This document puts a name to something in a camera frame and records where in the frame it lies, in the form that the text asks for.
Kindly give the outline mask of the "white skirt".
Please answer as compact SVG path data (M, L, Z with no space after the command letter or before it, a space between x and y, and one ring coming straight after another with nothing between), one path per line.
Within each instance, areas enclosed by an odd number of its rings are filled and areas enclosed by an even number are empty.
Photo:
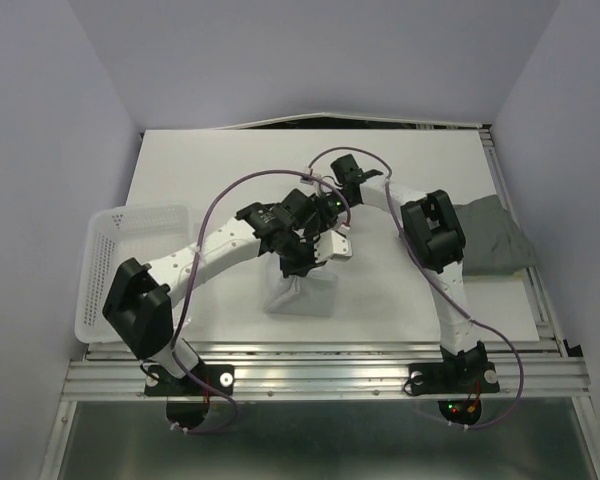
M305 277L284 277L274 257L264 267L262 309L269 315L329 318L334 313L338 280L323 267Z

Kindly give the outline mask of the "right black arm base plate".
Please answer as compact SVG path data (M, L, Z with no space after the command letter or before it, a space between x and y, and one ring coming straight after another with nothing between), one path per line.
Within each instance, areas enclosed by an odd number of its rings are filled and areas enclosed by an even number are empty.
M462 370L448 362L412 363L402 390L409 396L500 392L495 365L486 362Z

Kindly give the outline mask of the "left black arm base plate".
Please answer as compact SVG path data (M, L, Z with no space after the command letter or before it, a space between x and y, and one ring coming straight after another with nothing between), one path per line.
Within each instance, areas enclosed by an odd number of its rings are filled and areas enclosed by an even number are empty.
M215 393L209 393L189 376L174 378L158 364L143 364L140 369L145 375L144 394L148 397L215 396ZM234 373L235 368L231 364L202 364L192 370L192 374L200 381L229 396L233 394Z

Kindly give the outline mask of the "grey skirt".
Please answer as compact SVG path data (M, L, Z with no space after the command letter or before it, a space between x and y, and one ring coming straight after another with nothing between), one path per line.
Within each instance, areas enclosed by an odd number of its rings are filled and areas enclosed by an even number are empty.
M455 205L454 210L466 238L466 277L513 276L538 264L533 244L497 195Z

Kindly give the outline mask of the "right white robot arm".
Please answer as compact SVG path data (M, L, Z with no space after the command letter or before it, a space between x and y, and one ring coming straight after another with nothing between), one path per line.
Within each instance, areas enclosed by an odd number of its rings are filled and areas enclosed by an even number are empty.
M321 226L359 205L391 215L409 258L431 289L440 330L438 362L411 364L404 391L411 396L497 392L484 374L493 368L467 311L463 283L466 237L449 195L424 193L392 181L392 171L363 170L351 154L330 165L335 182L311 180Z

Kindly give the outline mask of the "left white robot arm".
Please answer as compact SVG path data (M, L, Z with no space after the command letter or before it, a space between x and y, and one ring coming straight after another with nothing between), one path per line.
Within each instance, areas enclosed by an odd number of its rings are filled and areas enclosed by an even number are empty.
M102 315L137 360L157 366L157 381L168 381L182 394L225 395L219 376L183 338L175 306L188 311L194 292L209 280L269 254L279 259L278 300L289 301L313 270L350 255L347 227L338 221L345 210L335 194L294 189L279 202L243 207L214 230L201 224L189 245L147 262L135 257L121 262Z

